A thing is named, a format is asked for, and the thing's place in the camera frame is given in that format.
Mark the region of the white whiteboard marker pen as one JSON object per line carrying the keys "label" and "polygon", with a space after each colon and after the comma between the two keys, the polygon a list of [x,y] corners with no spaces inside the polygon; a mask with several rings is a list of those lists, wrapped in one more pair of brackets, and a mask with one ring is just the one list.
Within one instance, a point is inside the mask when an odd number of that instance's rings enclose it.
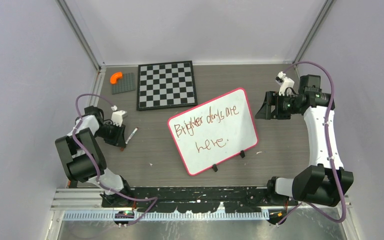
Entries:
{"label": "white whiteboard marker pen", "polygon": [[125,140],[125,144],[127,145],[129,143],[129,141],[134,137],[134,135],[137,133],[137,131],[139,130],[138,127],[135,127],[134,130],[132,131],[132,133],[128,136],[128,138]]}

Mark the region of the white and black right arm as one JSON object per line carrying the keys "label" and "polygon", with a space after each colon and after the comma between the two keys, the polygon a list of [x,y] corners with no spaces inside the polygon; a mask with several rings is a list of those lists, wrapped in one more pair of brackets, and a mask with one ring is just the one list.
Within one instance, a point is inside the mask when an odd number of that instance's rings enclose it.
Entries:
{"label": "white and black right arm", "polygon": [[289,120],[292,115],[302,115],[308,131],[309,165],[294,178],[274,176],[268,180],[265,198],[271,205],[292,198],[335,207],[341,201],[339,191],[348,191],[354,175],[344,169],[337,149],[332,95],[322,91],[319,75],[301,76],[298,92],[284,72],[279,72],[275,80],[279,91],[266,92],[255,118]]}

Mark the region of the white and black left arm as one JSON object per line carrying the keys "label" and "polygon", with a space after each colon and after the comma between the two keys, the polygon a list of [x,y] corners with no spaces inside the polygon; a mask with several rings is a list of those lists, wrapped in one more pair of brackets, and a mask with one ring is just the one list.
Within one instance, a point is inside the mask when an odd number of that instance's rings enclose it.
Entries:
{"label": "white and black left arm", "polygon": [[65,136],[55,140],[63,170],[70,181],[90,183],[101,189],[104,204],[128,207],[134,194],[128,182],[112,172],[96,141],[102,138],[108,145],[124,149],[126,144],[123,123],[127,112],[112,107],[112,115],[104,118],[102,109],[88,106],[84,114],[75,120],[74,128]]}

